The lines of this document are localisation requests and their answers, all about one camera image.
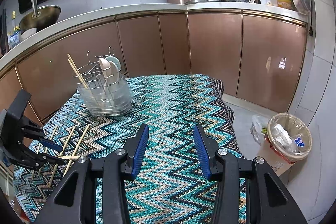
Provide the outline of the pink plastic spoon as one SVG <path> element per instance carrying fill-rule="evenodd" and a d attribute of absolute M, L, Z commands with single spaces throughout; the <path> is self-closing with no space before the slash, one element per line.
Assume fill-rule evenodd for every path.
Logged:
<path fill-rule="evenodd" d="M 109 61 L 106 60 L 105 58 L 99 58 L 99 64 L 100 64 L 102 74 L 104 76 L 105 86 L 108 86 L 110 84 L 110 78 L 112 75 L 111 65 Z"/>

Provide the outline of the white ceramic spoon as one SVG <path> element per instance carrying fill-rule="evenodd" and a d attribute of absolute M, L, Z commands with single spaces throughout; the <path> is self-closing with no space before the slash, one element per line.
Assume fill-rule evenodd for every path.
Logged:
<path fill-rule="evenodd" d="M 118 63 L 109 61 L 110 69 L 108 73 L 107 84 L 109 87 L 115 86 L 120 80 L 120 69 Z"/>

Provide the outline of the trash bin with bag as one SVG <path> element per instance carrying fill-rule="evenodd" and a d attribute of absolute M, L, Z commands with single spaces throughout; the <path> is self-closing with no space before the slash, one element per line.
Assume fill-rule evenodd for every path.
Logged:
<path fill-rule="evenodd" d="M 276 153 L 291 164 L 306 159 L 313 147 L 309 128 L 301 119 L 288 113 L 270 118 L 265 139 Z"/>

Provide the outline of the blue salt bag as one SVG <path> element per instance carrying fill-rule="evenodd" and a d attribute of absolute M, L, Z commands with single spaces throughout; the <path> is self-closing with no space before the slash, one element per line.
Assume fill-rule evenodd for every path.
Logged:
<path fill-rule="evenodd" d="M 21 41 L 20 41 L 21 31 L 15 30 L 8 38 L 8 45 L 9 49 L 12 50 L 14 47 L 16 47 Z"/>

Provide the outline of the white bowl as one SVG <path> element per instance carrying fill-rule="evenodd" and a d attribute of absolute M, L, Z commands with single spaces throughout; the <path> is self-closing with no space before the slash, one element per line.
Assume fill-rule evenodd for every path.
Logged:
<path fill-rule="evenodd" d="M 23 32 L 20 36 L 20 41 L 24 41 L 27 38 L 29 38 L 30 36 L 34 35 L 37 33 L 37 29 L 36 28 L 30 28 L 28 30 L 26 30 L 25 32 Z"/>

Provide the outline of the zigzag patterned table cloth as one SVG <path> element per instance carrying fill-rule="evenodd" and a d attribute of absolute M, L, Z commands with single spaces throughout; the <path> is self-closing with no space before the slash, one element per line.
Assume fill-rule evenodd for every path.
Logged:
<path fill-rule="evenodd" d="M 72 155 L 86 126 L 76 155 L 107 156 L 133 137 L 141 124 L 149 140 L 141 172 L 125 184 L 132 223 L 209 223 L 217 184 L 202 174 L 193 129 L 200 124 L 218 145 L 240 158 L 232 127 L 234 112 L 223 101 L 221 80 L 197 75 L 157 75 L 128 79 L 134 95 L 132 109 L 119 117 L 94 117 L 75 93 L 44 125 L 47 136 Z"/>

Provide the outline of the yellow oil bottle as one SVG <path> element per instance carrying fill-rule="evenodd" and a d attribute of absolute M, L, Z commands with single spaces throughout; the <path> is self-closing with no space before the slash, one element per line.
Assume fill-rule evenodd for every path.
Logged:
<path fill-rule="evenodd" d="M 294 10 L 295 8 L 292 0 L 277 0 L 277 6 L 288 10 Z"/>

